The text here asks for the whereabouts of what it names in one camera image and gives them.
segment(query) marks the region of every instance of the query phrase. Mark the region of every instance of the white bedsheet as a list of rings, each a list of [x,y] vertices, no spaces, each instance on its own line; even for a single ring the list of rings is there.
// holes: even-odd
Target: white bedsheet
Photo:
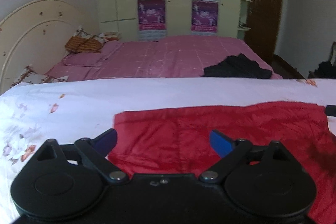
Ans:
[[[18,217],[10,185],[33,145],[36,151],[46,139],[67,144],[94,138],[111,128],[114,115],[123,111],[269,101],[336,105],[336,80],[316,83],[317,87],[297,80],[139,78],[18,85],[0,97],[0,224]],[[335,118],[329,119],[329,128],[336,133]]]

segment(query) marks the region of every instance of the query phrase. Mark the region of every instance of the headboard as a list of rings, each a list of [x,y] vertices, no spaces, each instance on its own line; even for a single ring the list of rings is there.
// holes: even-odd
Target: headboard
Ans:
[[[89,17],[61,0],[30,2],[1,21],[0,94],[27,65],[44,74],[61,61],[66,54],[64,45],[78,26],[97,31]]]

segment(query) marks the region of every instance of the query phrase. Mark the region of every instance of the book stack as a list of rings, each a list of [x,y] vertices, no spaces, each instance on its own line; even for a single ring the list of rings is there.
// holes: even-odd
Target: book stack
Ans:
[[[118,41],[121,39],[121,34],[119,32],[104,32],[101,34],[106,41]]]

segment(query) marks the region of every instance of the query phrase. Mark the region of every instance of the red fabric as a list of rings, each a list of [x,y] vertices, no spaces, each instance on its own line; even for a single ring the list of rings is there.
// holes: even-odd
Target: red fabric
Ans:
[[[115,129],[118,143],[109,160],[130,175],[199,175],[219,160],[209,145],[213,129],[254,145],[281,140],[317,185],[309,216],[318,224],[336,222],[336,138],[329,131],[324,107],[272,102],[124,112],[116,115]]]

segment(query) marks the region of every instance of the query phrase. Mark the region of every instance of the corner shelf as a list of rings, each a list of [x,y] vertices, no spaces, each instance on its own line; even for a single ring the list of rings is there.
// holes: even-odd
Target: corner shelf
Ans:
[[[238,31],[243,31],[243,32],[247,32],[249,30],[251,30],[251,28],[249,28],[249,27],[239,27],[238,28]]]
[[[242,1],[253,2],[252,0],[242,0]]]

